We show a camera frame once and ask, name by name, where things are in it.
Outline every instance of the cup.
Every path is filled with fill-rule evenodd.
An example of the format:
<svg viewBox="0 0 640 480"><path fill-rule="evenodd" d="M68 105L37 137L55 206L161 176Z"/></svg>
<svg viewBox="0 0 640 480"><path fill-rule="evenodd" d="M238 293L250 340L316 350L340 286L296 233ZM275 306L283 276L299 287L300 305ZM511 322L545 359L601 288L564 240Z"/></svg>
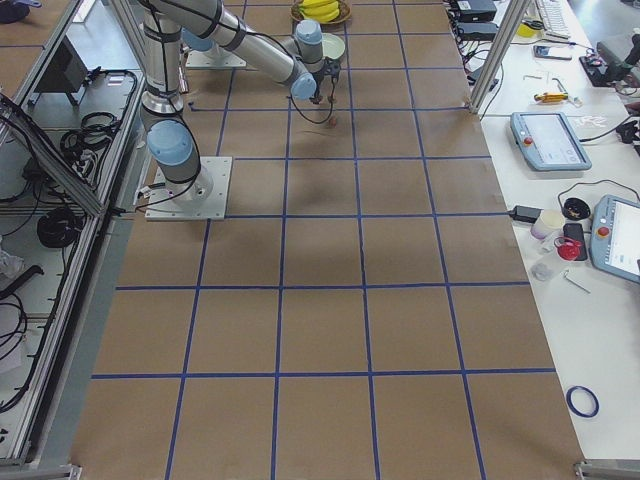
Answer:
<svg viewBox="0 0 640 480"><path fill-rule="evenodd" d="M564 227L565 218L557 210L543 210L531 227L531 235L538 240L544 240L556 230Z"/></svg>

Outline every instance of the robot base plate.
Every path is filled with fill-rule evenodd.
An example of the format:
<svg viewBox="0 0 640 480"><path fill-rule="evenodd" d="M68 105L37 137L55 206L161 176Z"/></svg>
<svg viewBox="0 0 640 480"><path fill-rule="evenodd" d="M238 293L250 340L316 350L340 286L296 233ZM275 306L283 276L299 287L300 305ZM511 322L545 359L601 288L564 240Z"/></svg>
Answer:
<svg viewBox="0 0 640 480"><path fill-rule="evenodd" d="M228 70L231 68L245 68L247 62L233 53L225 53L215 58L205 55L203 52L189 52L187 68L193 70Z"/></svg>
<svg viewBox="0 0 640 480"><path fill-rule="evenodd" d="M231 179L231 157L201 157L202 168L213 178L213 190L204 201L176 203L168 200L153 205L145 213L148 221L177 222L185 220L223 220L227 210L229 180ZM164 175L158 169L154 183L164 182ZM169 198L165 189L153 190L149 203Z"/></svg>

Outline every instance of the screen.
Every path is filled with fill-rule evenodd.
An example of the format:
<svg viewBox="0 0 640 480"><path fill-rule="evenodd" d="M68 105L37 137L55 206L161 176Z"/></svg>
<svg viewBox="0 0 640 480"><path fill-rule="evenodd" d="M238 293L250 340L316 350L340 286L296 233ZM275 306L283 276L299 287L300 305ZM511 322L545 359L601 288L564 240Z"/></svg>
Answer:
<svg viewBox="0 0 640 480"><path fill-rule="evenodd" d="M526 115L523 117L542 163L574 165L583 163L559 115Z"/></svg>
<svg viewBox="0 0 640 480"><path fill-rule="evenodd" d="M607 264L640 275L640 208L614 202L614 212Z"/></svg>
<svg viewBox="0 0 640 480"><path fill-rule="evenodd" d="M538 53L546 57L566 58L571 60L571 51L566 47L537 47Z"/></svg>

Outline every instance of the screwdriver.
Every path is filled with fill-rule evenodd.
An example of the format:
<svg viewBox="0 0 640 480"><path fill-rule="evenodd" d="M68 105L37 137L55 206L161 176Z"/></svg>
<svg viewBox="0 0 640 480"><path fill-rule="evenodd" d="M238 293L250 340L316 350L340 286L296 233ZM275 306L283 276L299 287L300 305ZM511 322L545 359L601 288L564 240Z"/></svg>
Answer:
<svg viewBox="0 0 640 480"><path fill-rule="evenodd" d="M533 96L533 99L536 102L540 103L556 103L562 102L569 98L569 94L567 92L544 92Z"/></svg>

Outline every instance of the bananas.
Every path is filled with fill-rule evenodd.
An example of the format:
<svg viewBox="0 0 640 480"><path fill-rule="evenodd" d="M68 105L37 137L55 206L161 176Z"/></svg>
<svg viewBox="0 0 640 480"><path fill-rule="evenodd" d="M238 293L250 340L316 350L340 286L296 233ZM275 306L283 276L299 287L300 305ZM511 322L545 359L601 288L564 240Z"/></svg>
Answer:
<svg viewBox="0 0 640 480"><path fill-rule="evenodd" d="M319 23L327 23L340 15L340 4L337 0L303 0L300 13L306 19Z"/></svg>

